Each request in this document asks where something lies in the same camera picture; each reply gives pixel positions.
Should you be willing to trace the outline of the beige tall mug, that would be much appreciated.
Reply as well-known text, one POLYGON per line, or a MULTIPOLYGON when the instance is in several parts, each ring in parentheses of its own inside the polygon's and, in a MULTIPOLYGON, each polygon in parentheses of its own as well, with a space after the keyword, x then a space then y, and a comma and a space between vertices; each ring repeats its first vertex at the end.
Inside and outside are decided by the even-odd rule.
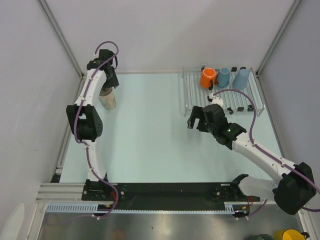
POLYGON ((116 98, 114 89, 111 88, 102 88, 99 93, 99 100, 103 107, 107 110, 113 110, 116 108, 116 98))

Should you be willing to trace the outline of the orange mug black handle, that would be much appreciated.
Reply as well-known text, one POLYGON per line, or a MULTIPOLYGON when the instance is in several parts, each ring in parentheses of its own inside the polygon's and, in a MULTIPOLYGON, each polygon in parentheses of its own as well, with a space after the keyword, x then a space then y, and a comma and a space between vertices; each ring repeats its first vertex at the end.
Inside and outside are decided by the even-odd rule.
POLYGON ((217 73, 213 68, 204 68, 200 76, 200 86, 211 91, 215 85, 216 77, 217 73))

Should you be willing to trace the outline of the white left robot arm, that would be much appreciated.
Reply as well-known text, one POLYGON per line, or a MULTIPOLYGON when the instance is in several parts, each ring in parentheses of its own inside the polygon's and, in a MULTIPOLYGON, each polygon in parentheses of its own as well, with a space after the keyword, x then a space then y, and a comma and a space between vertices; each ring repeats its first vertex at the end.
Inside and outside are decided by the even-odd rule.
POLYGON ((119 81, 113 61, 117 56, 111 50, 95 52, 87 64, 87 76, 81 93, 74 104, 66 107, 66 114, 75 141, 84 146, 87 161, 87 184, 93 184, 93 194, 100 200, 110 196, 111 185, 98 154, 98 140, 103 134, 103 121, 96 109, 101 103, 106 110, 116 107, 115 88, 119 81))

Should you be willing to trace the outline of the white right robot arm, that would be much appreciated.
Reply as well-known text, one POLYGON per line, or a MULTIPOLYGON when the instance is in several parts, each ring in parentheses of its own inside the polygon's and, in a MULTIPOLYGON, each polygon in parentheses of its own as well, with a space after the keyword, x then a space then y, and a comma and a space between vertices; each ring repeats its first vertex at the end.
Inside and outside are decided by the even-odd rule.
POLYGON ((230 188, 235 200, 242 201, 247 196, 261 197, 275 201, 285 213, 295 215, 316 195, 309 165, 305 162, 296 164, 259 146, 245 128, 228 122, 220 105, 194 106, 187 127, 212 134, 219 144, 246 157, 271 178, 239 177, 239 182, 230 188))

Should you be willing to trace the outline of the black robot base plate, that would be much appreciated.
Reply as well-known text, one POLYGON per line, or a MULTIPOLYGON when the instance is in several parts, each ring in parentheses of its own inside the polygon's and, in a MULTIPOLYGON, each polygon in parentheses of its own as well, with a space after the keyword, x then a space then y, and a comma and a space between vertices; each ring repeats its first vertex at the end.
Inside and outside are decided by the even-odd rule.
POLYGON ((260 201, 248 197, 231 182, 114 183, 108 186, 86 180, 83 201, 118 200, 116 210, 133 211, 217 211, 226 202, 248 204, 260 201))

